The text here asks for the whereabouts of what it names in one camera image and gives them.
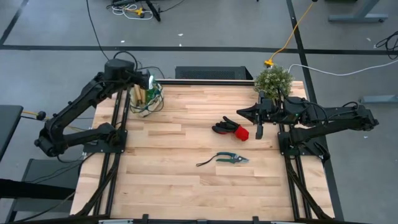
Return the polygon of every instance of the black glove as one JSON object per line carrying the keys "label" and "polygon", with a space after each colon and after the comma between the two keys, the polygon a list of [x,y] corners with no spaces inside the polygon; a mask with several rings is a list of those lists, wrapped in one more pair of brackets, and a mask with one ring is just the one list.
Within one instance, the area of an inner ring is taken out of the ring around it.
{"label": "black glove", "polygon": [[240,124],[231,121],[226,116],[223,116],[223,119],[225,121],[220,121],[211,127],[213,131],[218,134],[235,133],[235,136],[240,140],[248,140],[249,132],[246,129],[242,128]]}

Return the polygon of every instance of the wooden tabletop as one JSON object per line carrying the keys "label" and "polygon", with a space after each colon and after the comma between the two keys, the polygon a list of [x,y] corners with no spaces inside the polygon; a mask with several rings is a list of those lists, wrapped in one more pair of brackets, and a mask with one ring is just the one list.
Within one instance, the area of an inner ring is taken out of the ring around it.
{"label": "wooden tabletop", "polygon": [[[278,126],[264,124],[264,135],[256,140],[256,126],[236,114],[257,101],[252,86],[164,85],[164,93],[162,111],[146,118],[129,113],[112,218],[141,218],[146,213],[156,219],[252,220],[258,216],[260,220],[294,220],[285,162],[277,143]],[[305,97],[303,83],[294,82],[290,95]],[[115,98],[97,106],[94,128],[111,121]],[[249,139],[242,142],[233,134],[213,132],[211,126],[223,116],[246,128]],[[250,161],[195,165],[220,151]],[[103,156],[96,154],[83,164],[71,214],[96,190]],[[302,164],[308,191],[333,217],[321,161],[303,156]]]}

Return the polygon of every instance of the grey floor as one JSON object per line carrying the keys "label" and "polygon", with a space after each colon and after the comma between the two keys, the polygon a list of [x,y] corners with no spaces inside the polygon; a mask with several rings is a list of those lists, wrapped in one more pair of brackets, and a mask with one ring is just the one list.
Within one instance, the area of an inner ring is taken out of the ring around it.
{"label": "grey floor", "polygon": [[[22,0],[0,0],[0,33],[17,11]],[[162,9],[178,0],[159,1]],[[293,0],[300,17],[310,0]],[[319,0],[300,25],[306,49],[374,50],[374,44],[397,29],[398,3],[381,1],[374,12],[389,13],[385,23],[330,24],[329,14],[350,13],[364,1],[335,3]],[[281,0],[186,0],[162,14],[162,22],[132,21],[105,9],[109,0],[90,0],[91,14],[102,45],[108,46],[195,46],[195,47],[282,47],[292,31],[289,12]],[[82,0],[29,0],[6,45],[96,46]],[[297,48],[295,40],[289,48]],[[247,66],[256,76],[269,53],[249,52],[133,52],[144,66],[160,67],[167,78],[174,78],[175,66]],[[114,52],[106,52],[110,57]],[[345,73],[390,62],[387,56],[311,55],[308,64],[322,70]],[[74,99],[85,83],[102,71],[105,58],[99,51],[0,50],[0,104],[22,105],[26,110],[58,112]],[[298,54],[279,54],[274,58],[288,67],[300,63]],[[349,77],[312,72],[319,104],[339,106],[364,95],[397,94],[398,64]],[[302,70],[293,68],[296,80]],[[365,133],[344,131],[327,136],[331,161],[345,220],[366,223],[396,223],[398,213],[398,105],[369,105],[380,121]],[[88,110],[84,116],[93,116]],[[87,128],[90,120],[75,126]],[[21,120],[0,163],[0,177],[20,180],[29,159],[46,159],[34,147],[42,123]],[[63,156],[76,159],[81,147]],[[0,200],[0,222],[10,207]]]}

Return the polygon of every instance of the red glove cuff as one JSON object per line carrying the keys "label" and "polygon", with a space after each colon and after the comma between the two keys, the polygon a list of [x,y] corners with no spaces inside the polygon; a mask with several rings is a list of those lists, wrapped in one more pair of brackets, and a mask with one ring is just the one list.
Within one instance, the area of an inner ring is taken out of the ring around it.
{"label": "red glove cuff", "polygon": [[242,126],[239,125],[239,127],[235,131],[235,136],[242,141],[246,141],[249,138],[249,131],[247,131],[246,129],[242,128]]}

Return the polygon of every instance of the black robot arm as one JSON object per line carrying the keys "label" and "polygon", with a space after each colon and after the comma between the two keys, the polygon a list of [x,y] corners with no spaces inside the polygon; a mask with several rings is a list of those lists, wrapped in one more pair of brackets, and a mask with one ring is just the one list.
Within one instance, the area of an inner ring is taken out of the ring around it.
{"label": "black robot arm", "polygon": [[119,143],[119,134],[109,123],[104,123],[96,129],[82,131],[75,134],[63,134],[63,130],[89,107],[96,108],[113,93],[124,90],[134,84],[148,89],[150,83],[149,72],[136,70],[135,64],[126,60],[111,59],[106,62],[104,72],[99,72],[81,91],[78,98],[68,102],[68,106],[53,118],[45,122],[35,145],[40,147],[49,157],[63,154],[70,146],[104,140],[109,145]]}
{"label": "black robot arm", "polygon": [[237,114],[257,124],[256,139],[262,137],[262,124],[302,124],[308,129],[292,128],[290,137],[292,143],[308,141],[310,138],[352,129],[370,131],[379,122],[373,118],[370,110],[363,105],[350,102],[342,107],[323,108],[304,98],[295,96],[272,100],[259,93],[259,100],[254,106],[237,110]]}

